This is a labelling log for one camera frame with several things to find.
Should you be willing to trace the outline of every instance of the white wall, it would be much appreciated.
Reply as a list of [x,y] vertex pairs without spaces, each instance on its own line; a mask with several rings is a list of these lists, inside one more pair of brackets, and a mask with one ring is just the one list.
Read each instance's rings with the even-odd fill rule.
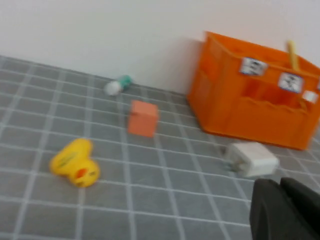
[[0,0],[0,54],[186,92],[209,30],[320,66],[320,0]]

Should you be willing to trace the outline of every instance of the plastic crate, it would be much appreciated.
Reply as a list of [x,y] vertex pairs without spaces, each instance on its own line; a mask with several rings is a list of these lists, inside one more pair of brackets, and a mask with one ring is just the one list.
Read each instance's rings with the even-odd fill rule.
[[187,96],[205,132],[306,149],[320,116],[320,69],[287,52],[206,32]]

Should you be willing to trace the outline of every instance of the black object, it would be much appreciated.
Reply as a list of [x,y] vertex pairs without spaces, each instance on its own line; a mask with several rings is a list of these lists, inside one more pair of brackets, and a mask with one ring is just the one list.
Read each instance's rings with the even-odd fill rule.
[[320,195],[289,177],[254,182],[253,240],[320,240]]

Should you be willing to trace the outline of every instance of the toy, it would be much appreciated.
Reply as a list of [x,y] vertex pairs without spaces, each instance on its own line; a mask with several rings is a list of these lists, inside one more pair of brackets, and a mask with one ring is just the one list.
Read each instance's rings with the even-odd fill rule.
[[121,93],[131,83],[132,83],[131,77],[128,75],[124,75],[105,85],[104,92],[110,96],[115,96]]
[[90,159],[93,144],[77,138],[62,149],[50,162],[53,174],[68,177],[77,187],[92,185],[100,175],[99,166]]
[[225,159],[243,177],[271,175],[279,165],[277,157],[258,142],[230,144]]
[[133,100],[128,132],[145,137],[153,137],[157,128],[158,118],[158,107],[156,105]]

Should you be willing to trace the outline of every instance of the orange block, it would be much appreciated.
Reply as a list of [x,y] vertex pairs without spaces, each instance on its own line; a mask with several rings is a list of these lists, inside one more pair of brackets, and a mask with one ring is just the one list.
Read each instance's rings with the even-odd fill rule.
[[145,137],[153,137],[158,122],[157,105],[133,100],[129,117],[128,132]]

